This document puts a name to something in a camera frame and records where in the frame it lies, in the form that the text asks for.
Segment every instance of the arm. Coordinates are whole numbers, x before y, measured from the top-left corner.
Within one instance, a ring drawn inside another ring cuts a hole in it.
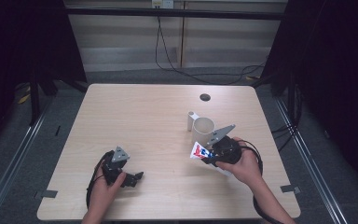
[[[82,224],[101,223],[109,208],[109,205],[116,198],[121,184],[124,182],[126,174],[121,173],[113,185],[108,186],[103,176],[101,166],[95,176],[95,184],[89,198],[89,211],[83,217]]]
[[[246,146],[242,139],[238,137],[233,139],[240,145]],[[243,149],[241,159],[235,164],[218,161],[216,165],[223,170],[230,171],[240,182],[246,184],[254,194],[260,208],[269,217],[285,224],[295,223],[264,181],[258,169],[256,156],[251,150]]]

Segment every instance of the wooden table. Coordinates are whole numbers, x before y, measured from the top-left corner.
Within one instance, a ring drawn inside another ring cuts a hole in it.
[[[204,102],[203,93],[211,96]],[[86,188],[101,156],[121,146],[131,156],[130,174],[145,172],[135,188],[120,190],[106,219],[183,220],[258,218],[253,194],[233,175],[190,159],[187,113],[235,124],[228,135],[253,143],[264,161],[264,178],[291,217],[300,210],[261,105],[251,87],[93,84],[79,109],[49,190],[37,216],[79,220],[87,211]]]

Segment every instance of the white mug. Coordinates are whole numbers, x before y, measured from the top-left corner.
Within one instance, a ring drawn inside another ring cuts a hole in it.
[[[188,112],[187,130],[192,132],[191,142],[193,145],[198,142],[203,147],[207,147],[207,143],[213,138],[214,122],[209,118],[201,118],[190,111]]]

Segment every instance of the black curtain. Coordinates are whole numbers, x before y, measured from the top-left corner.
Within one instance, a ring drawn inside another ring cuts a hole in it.
[[[306,18],[281,23],[262,77],[273,76],[272,90],[280,94],[293,75],[358,172],[358,0],[289,1],[286,12]]]
[[[49,7],[64,4],[0,0],[0,128],[16,86],[29,82],[33,71],[44,91],[53,79],[87,81],[68,16]]]

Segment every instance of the wall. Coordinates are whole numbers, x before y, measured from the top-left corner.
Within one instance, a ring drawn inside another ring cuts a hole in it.
[[[151,8],[151,1],[65,0],[67,6]],[[286,1],[174,1],[174,8],[284,12]],[[86,72],[245,66],[266,60],[279,21],[70,15]]]

